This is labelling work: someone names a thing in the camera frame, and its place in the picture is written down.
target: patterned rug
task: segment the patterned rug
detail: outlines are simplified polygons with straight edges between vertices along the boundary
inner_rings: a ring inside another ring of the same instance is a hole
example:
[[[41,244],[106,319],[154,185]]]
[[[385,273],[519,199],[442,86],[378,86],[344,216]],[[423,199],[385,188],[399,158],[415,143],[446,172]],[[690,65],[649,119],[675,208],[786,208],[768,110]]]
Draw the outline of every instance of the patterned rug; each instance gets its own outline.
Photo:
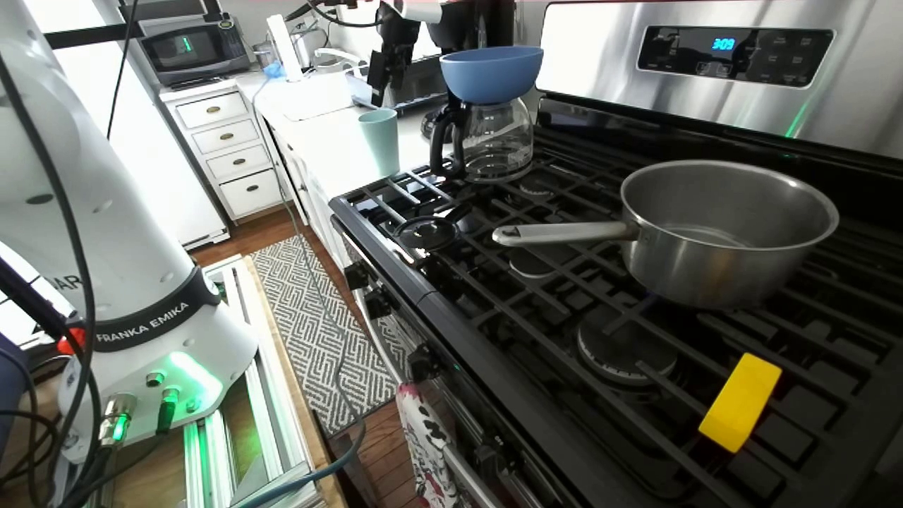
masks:
[[[250,263],[301,391],[327,433],[395,395],[382,360],[301,236],[254,250]]]

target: stove top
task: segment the stove top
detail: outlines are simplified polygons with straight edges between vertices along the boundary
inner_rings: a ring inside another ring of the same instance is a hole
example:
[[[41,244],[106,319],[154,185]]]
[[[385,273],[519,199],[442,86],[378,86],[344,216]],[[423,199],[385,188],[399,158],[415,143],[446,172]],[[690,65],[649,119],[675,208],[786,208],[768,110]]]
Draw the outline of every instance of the stove top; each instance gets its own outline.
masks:
[[[737,313],[646,294],[614,241],[490,241],[501,223],[617,216],[621,178],[669,154],[629,143],[643,143],[643,133],[598,143],[567,126],[538,130],[532,168],[515,179],[478,185],[416,168],[347,194],[334,216],[363,223],[392,250],[382,260],[405,264],[423,294],[437,294],[478,347],[521,374],[525,397],[546,401],[591,445],[587,453],[603,453],[643,497],[847,505],[903,411],[899,236],[841,206],[837,233],[761,308]],[[697,424],[741,352],[779,364],[782,381],[754,438],[728,453]]]

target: oven door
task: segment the oven door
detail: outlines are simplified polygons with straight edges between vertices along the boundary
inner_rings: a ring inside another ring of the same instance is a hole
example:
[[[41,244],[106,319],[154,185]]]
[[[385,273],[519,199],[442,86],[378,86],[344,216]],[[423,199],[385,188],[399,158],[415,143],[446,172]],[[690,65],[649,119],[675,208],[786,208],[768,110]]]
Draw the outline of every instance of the oven door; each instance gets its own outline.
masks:
[[[495,408],[442,352],[428,323],[378,277],[351,240],[344,236],[344,241],[351,260],[344,277],[366,335],[398,383],[395,402],[416,493],[428,505],[538,508],[556,501],[556,488],[538,474],[538,464],[525,464],[511,438],[495,432],[501,425]]]

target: gas stove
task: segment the gas stove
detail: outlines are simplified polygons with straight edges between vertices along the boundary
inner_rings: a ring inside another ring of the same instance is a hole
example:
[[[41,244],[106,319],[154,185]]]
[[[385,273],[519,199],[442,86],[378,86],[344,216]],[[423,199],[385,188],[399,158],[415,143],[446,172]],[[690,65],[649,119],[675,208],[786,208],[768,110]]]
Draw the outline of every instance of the gas stove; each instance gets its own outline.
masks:
[[[675,158],[810,179],[841,229],[779,294],[730,313],[643,291],[614,241],[490,240],[504,223],[621,216],[621,179]],[[508,464],[540,472],[538,505],[886,505],[903,477],[899,192],[888,154],[545,89],[529,172],[478,182],[423,167],[332,212],[368,267],[351,285],[388,294],[368,316],[404,308],[432,335],[521,448]],[[697,425],[741,352],[782,377],[730,453]]]

